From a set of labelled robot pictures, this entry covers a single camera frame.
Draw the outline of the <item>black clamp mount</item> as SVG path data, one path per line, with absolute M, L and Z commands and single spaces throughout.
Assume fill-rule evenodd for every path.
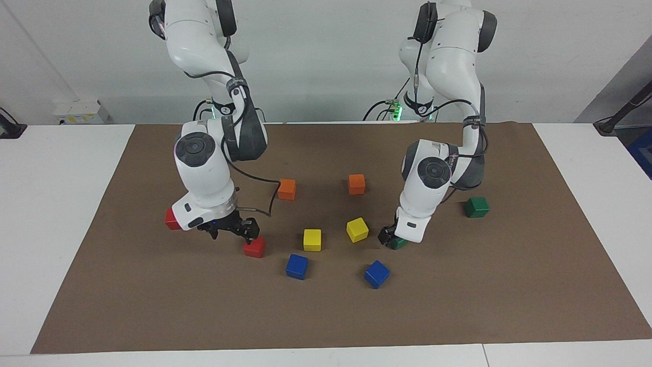
M 0 107 L 0 139 L 19 139 L 27 124 L 19 123 L 5 108 Z

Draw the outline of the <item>black stand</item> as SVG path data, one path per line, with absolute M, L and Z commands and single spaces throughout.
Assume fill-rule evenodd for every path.
M 593 127 L 601 136 L 616 136 L 615 127 L 631 111 L 644 105 L 652 98 L 652 80 L 647 82 L 643 88 L 634 95 L 619 111 L 608 118 L 599 119 L 593 123 Z

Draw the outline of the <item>white box with yellow labels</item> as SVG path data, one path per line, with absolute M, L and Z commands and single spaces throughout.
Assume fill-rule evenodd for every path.
M 53 116 L 58 124 L 109 124 L 112 122 L 107 109 L 98 100 L 79 100 L 58 104 Z

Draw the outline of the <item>brown paper mat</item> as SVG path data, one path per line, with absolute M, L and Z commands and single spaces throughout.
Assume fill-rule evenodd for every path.
M 174 125 L 137 126 L 47 315 L 33 353 L 333 348 L 652 338 L 652 328 L 529 124 L 487 126 L 482 186 L 439 206 L 421 243 L 377 239 L 393 222 L 400 167 L 418 139 L 459 142 L 454 124 L 269 125 L 256 176 L 294 179 L 295 200 L 258 216 L 263 258 L 221 232 L 172 231 L 185 194 Z M 366 192 L 349 195 L 348 176 Z M 464 204 L 491 210 L 468 218 Z M 367 239 L 345 226 L 363 218 Z M 305 228 L 322 250 L 303 251 Z M 305 280 L 286 276 L 291 254 Z M 379 260 L 391 276 L 364 279 Z

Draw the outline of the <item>blue wooden block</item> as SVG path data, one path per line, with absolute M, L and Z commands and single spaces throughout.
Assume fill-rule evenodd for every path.
M 375 260 L 364 272 L 364 279 L 374 290 L 384 285 L 385 281 L 391 276 L 391 270 L 384 263 Z
M 305 280 L 308 272 L 308 258 L 298 254 L 291 254 L 285 267 L 286 276 L 298 280 Z

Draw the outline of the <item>blue crate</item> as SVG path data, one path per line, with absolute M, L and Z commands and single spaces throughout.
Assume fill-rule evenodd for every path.
M 627 144 L 627 151 L 652 180 L 652 127 Z

